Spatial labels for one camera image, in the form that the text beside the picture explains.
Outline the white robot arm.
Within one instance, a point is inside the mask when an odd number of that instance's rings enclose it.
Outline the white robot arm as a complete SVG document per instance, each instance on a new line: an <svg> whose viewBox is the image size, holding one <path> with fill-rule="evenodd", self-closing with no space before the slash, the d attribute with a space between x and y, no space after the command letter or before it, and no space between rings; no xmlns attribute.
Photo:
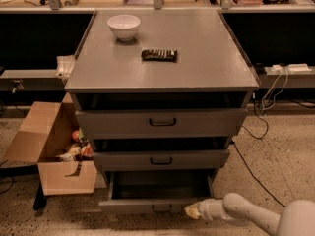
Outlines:
<svg viewBox="0 0 315 236"><path fill-rule="evenodd" d="M281 214L256 206L236 193L222 199L205 199L185 208L194 219L215 219L236 226L252 222L269 236L315 236L315 203L296 200L289 203Z"/></svg>

